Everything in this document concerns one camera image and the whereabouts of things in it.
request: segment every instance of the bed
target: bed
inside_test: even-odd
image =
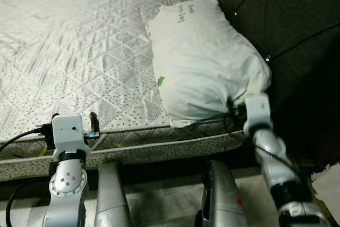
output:
[[[80,113],[101,141],[89,140],[88,168],[109,159],[136,164],[224,152],[242,127],[218,115],[171,128],[152,69],[145,24],[161,4],[186,0],[0,0],[0,143]],[[0,181],[48,174],[51,152],[37,135],[0,155]]]

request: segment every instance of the pillow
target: pillow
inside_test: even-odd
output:
[[[270,69],[225,19],[217,0],[161,6],[147,23],[155,78],[171,126],[228,111],[270,85]]]

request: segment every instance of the black connector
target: black connector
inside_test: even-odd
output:
[[[90,113],[90,121],[91,121],[91,131],[92,132],[100,132],[99,131],[99,121],[98,121],[96,113],[94,113],[94,112]]]
[[[45,123],[39,129],[40,129],[40,134],[45,136],[47,150],[55,149],[52,123]]]
[[[232,118],[233,122],[237,125],[242,127],[247,120],[247,109],[245,104],[241,104],[238,106],[234,105],[233,100],[229,97],[227,99],[227,107],[229,110],[229,115]]]

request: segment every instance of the paper scrap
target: paper scrap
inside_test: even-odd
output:
[[[315,197],[322,200],[335,221],[340,225],[340,164],[326,168],[322,174],[313,174],[315,180],[312,186],[317,194]]]

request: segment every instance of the red mark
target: red mark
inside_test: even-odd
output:
[[[241,200],[240,198],[236,198],[236,202],[237,202],[240,206],[242,206],[242,200]]]

